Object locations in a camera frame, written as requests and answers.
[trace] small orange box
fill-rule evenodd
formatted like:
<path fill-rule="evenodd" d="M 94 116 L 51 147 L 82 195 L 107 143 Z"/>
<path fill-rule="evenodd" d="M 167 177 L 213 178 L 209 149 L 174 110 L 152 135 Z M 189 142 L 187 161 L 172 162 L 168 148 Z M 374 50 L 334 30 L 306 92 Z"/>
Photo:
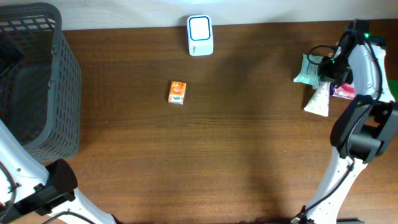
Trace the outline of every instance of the small orange box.
<path fill-rule="evenodd" d="M 170 87 L 169 93 L 169 103 L 183 104 L 186 88 L 186 83 L 172 81 L 172 86 Z"/>

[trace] wooden tabletop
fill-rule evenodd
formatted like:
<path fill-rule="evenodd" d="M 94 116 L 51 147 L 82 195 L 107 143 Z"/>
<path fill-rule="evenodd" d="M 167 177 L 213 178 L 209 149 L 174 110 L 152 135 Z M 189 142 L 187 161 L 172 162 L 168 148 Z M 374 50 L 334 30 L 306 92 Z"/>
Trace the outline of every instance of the wooden tabletop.
<path fill-rule="evenodd" d="M 81 149 L 68 161 L 79 188 L 124 223 L 293 217 L 317 191 L 349 101 L 332 98 L 328 118 L 304 112 L 312 92 L 292 79 L 302 54 L 336 44 L 347 24 L 214 26 L 206 57 L 189 56 L 184 27 L 65 32 L 83 73 Z M 398 20 L 371 30 L 398 79 Z M 187 82 L 184 105 L 166 100 L 172 80 Z M 395 138 L 358 177 L 340 218 L 398 223 L 397 149 Z"/>

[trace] white backdrop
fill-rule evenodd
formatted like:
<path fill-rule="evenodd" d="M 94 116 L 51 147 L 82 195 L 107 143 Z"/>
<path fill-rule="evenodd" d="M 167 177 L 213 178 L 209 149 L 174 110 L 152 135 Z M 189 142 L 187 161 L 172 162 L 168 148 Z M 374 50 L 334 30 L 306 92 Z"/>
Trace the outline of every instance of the white backdrop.
<path fill-rule="evenodd" d="M 40 0 L 55 5 L 63 29 L 183 26 L 208 14 L 214 25 L 398 18 L 398 0 Z M 0 5 L 37 2 L 0 0 Z"/>

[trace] laundry basket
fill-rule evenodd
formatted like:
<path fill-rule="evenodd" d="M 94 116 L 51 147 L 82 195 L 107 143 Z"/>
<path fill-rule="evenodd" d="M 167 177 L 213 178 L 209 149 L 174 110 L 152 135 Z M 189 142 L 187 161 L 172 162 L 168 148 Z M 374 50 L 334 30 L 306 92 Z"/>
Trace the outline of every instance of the laundry basket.
<path fill-rule="evenodd" d="M 79 150 L 81 71 L 47 3 L 0 7 L 0 118 L 36 160 Z"/>

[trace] device screen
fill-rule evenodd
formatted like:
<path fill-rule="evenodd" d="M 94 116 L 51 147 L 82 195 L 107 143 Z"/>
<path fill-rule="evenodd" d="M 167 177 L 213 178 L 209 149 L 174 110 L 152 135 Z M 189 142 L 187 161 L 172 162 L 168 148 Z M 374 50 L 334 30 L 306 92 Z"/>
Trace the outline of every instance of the device screen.
<path fill-rule="evenodd" d="M 206 40 L 210 38 L 209 20 L 207 17 L 191 18 L 189 24 L 192 40 Z"/>

